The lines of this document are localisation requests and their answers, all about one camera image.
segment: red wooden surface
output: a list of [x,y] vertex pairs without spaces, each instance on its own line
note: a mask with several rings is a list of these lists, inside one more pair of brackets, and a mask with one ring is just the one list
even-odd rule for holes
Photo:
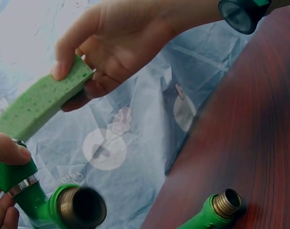
[[234,229],[290,229],[290,7],[269,15],[223,78],[142,229],[175,229],[213,193],[247,204]]

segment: male hose connector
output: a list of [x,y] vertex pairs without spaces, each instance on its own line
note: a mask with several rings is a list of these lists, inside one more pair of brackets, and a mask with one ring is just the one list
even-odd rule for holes
[[231,223],[242,207],[241,197],[232,189],[218,195],[211,195],[202,210],[177,229],[208,229]]
[[35,176],[37,171],[32,159],[24,166],[0,163],[1,190],[12,196],[34,229],[94,229],[105,220],[105,202],[94,189],[62,185],[47,198]]

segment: hand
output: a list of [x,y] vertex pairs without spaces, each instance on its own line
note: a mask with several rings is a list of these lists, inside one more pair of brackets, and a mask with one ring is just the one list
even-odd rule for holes
[[140,70],[174,37],[161,15],[162,1],[104,0],[85,11],[55,46],[55,79],[68,74],[73,55],[85,56],[96,69],[85,93],[63,110],[85,105],[90,99],[108,94]]
[[[0,133],[0,162],[8,165],[24,165],[30,161],[29,151],[15,144],[7,135]],[[19,212],[8,194],[0,199],[0,229],[17,229]]]

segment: metal ring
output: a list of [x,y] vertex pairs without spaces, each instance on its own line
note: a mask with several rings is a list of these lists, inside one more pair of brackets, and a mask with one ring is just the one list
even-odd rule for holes
[[35,174],[33,174],[30,177],[28,177],[27,179],[24,179],[23,181],[21,181],[20,183],[15,185],[13,188],[11,188],[8,191],[8,194],[11,197],[14,197],[38,181],[39,181],[38,178],[35,176]]
[[20,144],[25,144],[22,140],[18,140],[18,139],[13,139],[12,141],[15,142],[16,144],[20,145]]

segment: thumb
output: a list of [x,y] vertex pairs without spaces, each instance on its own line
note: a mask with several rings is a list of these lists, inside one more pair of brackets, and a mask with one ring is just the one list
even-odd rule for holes
[[69,73],[75,50],[95,34],[99,28],[102,4],[87,10],[69,27],[55,45],[55,64],[51,70],[54,79],[62,80]]
[[4,133],[0,133],[0,162],[8,165],[25,165],[30,161],[29,151],[17,145]]

